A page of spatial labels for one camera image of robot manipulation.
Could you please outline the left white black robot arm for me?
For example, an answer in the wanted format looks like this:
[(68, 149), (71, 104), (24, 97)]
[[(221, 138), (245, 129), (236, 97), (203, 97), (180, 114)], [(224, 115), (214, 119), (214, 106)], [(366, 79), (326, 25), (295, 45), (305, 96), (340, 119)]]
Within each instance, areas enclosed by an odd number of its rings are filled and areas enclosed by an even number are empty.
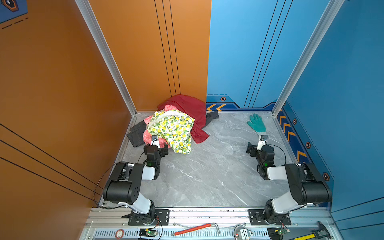
[(129, 219), (130, 226), (160, 224), (166, 212), (156, 212), (152, 200), (141, 194), (142, 181), (156, 180), (161, 172), (161, 158), (169, 154), (167, 144), (163, 148), (147, 144), (144, 146), (147, 159), (143, 163), (119, 162), (112, 170), (103, 190), (103, 199), (118, 208), (129, 208), (131, 213), (122, 216)]

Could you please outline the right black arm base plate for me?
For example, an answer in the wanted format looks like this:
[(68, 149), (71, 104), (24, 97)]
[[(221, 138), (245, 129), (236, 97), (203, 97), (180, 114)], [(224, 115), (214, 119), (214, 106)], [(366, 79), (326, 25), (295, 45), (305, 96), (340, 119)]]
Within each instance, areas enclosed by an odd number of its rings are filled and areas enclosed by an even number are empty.
[(288, 214), (276, 214), (275, 212), (267, 214), (265, 213), (265, 210), (262, 209), (249, 209), (248, 214), (252, 226), (289, 226), (292, 224), (290, 216)]

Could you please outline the pink patterned cloth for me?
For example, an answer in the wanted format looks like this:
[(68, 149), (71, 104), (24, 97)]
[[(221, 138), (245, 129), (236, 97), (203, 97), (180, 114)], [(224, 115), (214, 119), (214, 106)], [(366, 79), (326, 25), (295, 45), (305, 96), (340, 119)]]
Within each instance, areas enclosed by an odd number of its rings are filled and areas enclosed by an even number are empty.
[[(173, 105), (166, 105), (164, 109), (161, 110), (161, 112), (164, 112), (164, 111), (170, 111), (170, 110), (178, 110), (178, 108), (176, 108), (175, 106)], [(151, 119), (153, 118), (154, 114), (152, 116), (149, 116), (147, 118), (144, 119), (144, 122), (146, 125), (148, 125), (151, 121)], [(143, 133), (143, 140), (146, 144), (153, 144), (153, 140), (152, 140), (152, 135), (149, 133), (148, 130), (145, 130), (144, 133)], [(165, 147), (165, 144), (167, 144), (167, 141), (161, 137), (158, 137), (158, 141), (159, 141), (159, 145), (160, 145), (160, 148), (164, 148)]]

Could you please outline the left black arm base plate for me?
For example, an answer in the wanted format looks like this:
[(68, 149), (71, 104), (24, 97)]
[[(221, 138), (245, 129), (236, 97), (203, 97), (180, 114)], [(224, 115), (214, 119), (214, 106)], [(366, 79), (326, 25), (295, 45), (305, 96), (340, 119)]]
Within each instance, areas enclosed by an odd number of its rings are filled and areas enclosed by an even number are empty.
[(128, 225), (129, 226), (154, 226), (160, 221), (161, 226), (168, 226), (170, 220), (170, 210), (155, 209), (146, 215), (132, 213)]

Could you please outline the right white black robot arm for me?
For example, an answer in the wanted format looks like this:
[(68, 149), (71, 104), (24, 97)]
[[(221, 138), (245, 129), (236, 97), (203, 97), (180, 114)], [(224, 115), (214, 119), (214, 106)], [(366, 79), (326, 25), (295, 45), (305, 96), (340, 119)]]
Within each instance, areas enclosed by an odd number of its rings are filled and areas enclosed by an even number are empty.
[(249, 210), (252, 225), (289, 225), (290, 213), (307, 205), (332, 201), (332, 191), (314, 164), (276, 166), (271, 145), (248, 143), (246, 153), (258, 161), (257, 171), (267, 181), (287, 181), (289, 191), (266, 202), (264, 209)]

